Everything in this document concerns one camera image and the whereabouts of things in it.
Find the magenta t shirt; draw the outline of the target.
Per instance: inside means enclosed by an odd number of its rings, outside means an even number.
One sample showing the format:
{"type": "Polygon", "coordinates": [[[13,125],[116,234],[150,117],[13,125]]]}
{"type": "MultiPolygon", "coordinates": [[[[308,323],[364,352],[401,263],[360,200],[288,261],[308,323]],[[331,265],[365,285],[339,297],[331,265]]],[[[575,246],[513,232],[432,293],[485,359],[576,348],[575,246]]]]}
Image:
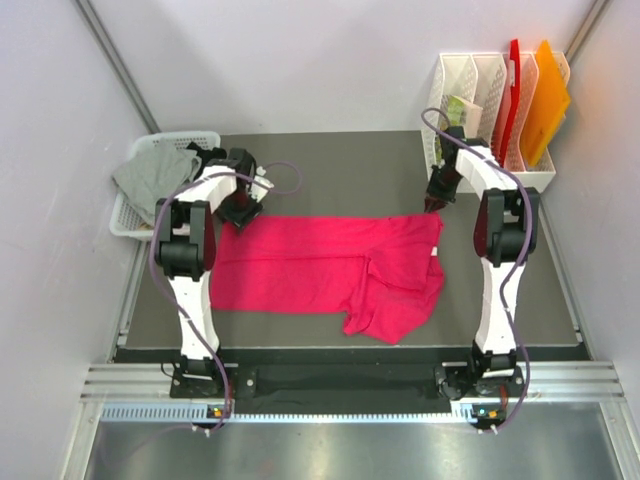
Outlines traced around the magenta t shirt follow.
{"type": "Polygon", "coordinates": [[[344,316],[346,335],[397,344],[433,314],[445,276],[437,214],[265,216],[224,227],[211,279],[216,310],[344,316]]]}

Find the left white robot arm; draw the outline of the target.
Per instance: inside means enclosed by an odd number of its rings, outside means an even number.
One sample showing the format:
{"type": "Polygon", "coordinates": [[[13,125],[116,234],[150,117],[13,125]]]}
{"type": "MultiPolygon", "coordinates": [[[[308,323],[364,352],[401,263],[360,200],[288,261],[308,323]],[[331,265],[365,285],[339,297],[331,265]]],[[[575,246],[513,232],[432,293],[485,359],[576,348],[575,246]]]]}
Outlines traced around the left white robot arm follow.
{"type": "Polygon", "coordinates": [[[221,210],[232,226],[244,227],[261,213],[250,194],[257,163],[247,150],[233,148],[224,159],[207,165],[194,181],[156,204],[150,250],[150,271],[163,273],[159,290],[178,310],[182,343],[173,361],[173,398],[231,399],[230,383],[217,355],[210,301],[210,277],[215,262],[214,213],[221,210]]]}

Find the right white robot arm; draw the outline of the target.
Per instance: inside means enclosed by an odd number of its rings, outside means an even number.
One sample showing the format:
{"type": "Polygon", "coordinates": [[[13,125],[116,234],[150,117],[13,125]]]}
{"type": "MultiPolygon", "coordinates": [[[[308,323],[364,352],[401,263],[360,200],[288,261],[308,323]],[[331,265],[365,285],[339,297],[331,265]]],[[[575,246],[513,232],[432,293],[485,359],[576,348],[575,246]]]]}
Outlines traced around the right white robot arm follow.
{"type": "Polygon", "coordinates": [[[505,171],[483,140],[466,138],[463,128],[450,126],[438,136],[442,162],[431,168],[425,211],[454,203],[463,180],[480,200],[473,231],[484,281],[479,327],[467,363],[436,370],[441,393],[459,400],[472,391],[481,396],[498,393],[522,380],[515,312],[519,283],[536,248],[540,195],[505,171]]]}

